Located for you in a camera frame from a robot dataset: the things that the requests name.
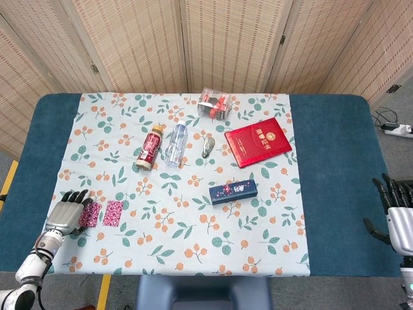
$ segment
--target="brown bottle cap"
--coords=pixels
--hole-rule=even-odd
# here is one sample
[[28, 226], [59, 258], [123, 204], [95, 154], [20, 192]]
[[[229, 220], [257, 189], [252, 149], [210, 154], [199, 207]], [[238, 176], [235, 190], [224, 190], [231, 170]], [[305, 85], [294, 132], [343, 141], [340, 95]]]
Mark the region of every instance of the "brown bottle cap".
[[162, 126], [154, 125], [152, 127], [152, 130], [159, 131], [161, 134], [163, 133], [163, 127]]

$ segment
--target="power strip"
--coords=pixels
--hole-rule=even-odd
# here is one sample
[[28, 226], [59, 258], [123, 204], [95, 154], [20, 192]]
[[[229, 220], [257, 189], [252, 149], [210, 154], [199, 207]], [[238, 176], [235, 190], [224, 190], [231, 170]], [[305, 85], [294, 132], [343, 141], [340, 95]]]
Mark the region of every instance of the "power strip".
[[393, 130], [385, 130], [385, 134], [391, 134], [392, 136], [399, 136], [405, 138], [413, 138], [412, 126], [410, 125], [399, 125], [399, 127]]

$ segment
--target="floral tablecloth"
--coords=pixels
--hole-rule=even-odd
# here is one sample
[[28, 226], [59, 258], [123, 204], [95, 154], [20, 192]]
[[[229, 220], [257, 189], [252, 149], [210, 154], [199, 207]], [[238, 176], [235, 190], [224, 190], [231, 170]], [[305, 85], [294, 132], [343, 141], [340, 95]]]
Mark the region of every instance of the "floral tablecloth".
[[[83, 94], [49, 213], [68, 190], [90, 189], [97, 226], [67, 236], [50, 272], [101, 274], [310, 274], [294, 115], [284, 94], [234, 94], [226, 122], [197, 115], [199, 94]], [[223, 135], [276, 117], [292, 151], [239, 169]], [[164, 163], [179, 121], [188, 127], [179, 168]], [[151, 171], [135, 165], [146, 134], [164, 127]], [[201, 157], [206, 137], [216, 146]], [[208, 188], [253, 178], [258, 196], [212, 206]], [[119, 226], [103, 225], [108, 201], [123, 202]]]

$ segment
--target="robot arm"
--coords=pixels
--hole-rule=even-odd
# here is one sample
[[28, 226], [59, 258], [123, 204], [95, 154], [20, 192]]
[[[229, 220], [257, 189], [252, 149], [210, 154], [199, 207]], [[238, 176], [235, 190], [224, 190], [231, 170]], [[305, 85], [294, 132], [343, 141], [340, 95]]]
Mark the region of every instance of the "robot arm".
[[63, 243], [63, 237], [77, 231], [79, 217], [91, 198], [85, 199], [88, 190], [67, 192], [56, 204], [48, 217], [45, 231], [37, 238], [33, 249], [15, 274], [20, 288], [0, 291], [0, 310], [30, 310], [35, 294], [39, 292], [43, 278]]
[[391, 245], [395, 252], [403, 256], [400, 270], [408, 302], [400, 306], [403, 309], [413, 309], [413, 191], [408, 185], [396, 182], [386, 174], [383, 174], [383, 179], [386, 187], [377, 179], [373, 179], [373, 183], [380, 194], [388, 234], [375, 229], [367, 218], [364, 223], [373, 237]]

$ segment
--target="red book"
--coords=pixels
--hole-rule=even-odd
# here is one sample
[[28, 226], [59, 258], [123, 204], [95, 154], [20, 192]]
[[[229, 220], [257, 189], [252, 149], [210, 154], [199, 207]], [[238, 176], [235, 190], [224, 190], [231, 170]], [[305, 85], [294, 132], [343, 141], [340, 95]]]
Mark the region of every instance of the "red book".
[[225, 133], [239, 168], [292, 150], [275, 118]]

